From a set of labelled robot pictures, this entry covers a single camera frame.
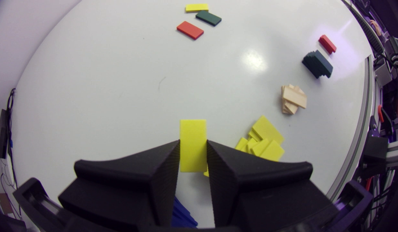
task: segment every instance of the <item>stack of yellow tiles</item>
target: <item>stack of yellow tiles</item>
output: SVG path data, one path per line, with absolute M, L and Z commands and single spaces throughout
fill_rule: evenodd
M 279 161 L 285 152 L 280 144 L 284 138 L 262 115 L 252 126 L 248 139 L 241 138 L 235 149 L 267 160 Z

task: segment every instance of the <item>red clip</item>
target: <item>red clip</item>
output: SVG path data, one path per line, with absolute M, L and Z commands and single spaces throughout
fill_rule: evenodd
M 383 117 L 383 115 L 382 115 L 381 109 L 382 109 L 382 105 L 379 105 L 379 106 L 378 106 L 378 116 L 379 116 L 379 118 L 380 118 L 381 123 L 383 123 L 383 122 L 384 122 L 384 117 Z

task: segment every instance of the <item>stack of wooden tiles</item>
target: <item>stack of wooden tiles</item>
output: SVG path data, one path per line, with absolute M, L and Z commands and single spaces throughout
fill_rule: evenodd
M 307 97 L 298 87 L 282 86 L 282 113 L 295 114 L 299 107 L 306 108 Z

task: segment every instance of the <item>metal frame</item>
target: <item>metal frame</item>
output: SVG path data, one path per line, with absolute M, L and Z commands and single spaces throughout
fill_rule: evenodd
M 388 144 L 388 153 L 386 153 L 386 167 L 398 166 L 398 141 Z
M 365 59 L 365 83 L 364 95 L 362 97 L 361 111 L 359 114 L 358 125 L 351 147 L 346 155 L 341 170 L 338 173 L 331 188 L 327 192 L 327 197 L 331 201 L 336 201 L 340 192 L 347 182 L 354 176 L 354 172 L 359 164 L 359 159 L 365 145 L 365 139 L 368 132 L 370 117 L 374 114 L 375 108 L 375 80 L 373 72 L 373 58 L 370 55 Z

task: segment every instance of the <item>red wire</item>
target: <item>red wire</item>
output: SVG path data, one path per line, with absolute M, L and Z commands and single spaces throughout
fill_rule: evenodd
M 370 188 L 370 186 L 371 186 L 371 180 L 372 180 L 372 178 L 374 178 L 374 177 L 372 176 L 372 177 L 370 177 L 370 178 L 368 178 L 368 179 L 366 180 L 365 189 L 366 189 L 367 191 L 369 191 L 369 188 Z

